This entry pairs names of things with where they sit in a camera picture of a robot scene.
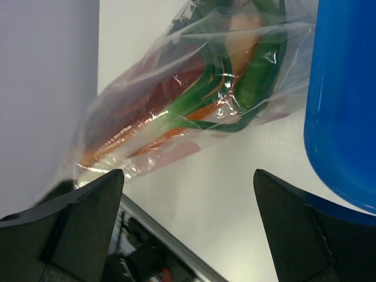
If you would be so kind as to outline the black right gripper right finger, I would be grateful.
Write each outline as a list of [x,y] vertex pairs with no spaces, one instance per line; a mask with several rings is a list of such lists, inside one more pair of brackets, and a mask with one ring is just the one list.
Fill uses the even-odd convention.
[[257,169],[257,205],[279,281],[375,281],[375,216]]

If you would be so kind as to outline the clear zip top bag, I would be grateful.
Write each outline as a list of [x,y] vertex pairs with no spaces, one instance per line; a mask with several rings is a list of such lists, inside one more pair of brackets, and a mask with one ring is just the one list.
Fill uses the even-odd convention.
[[306,101],[316,22],[305,1],[189,1],[89,106],[58,170],[126,181]]

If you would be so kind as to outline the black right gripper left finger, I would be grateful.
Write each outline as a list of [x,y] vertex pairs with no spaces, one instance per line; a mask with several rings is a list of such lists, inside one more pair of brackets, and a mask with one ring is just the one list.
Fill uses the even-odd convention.
[[1,281],[100,281],[124,174],[1,218]]

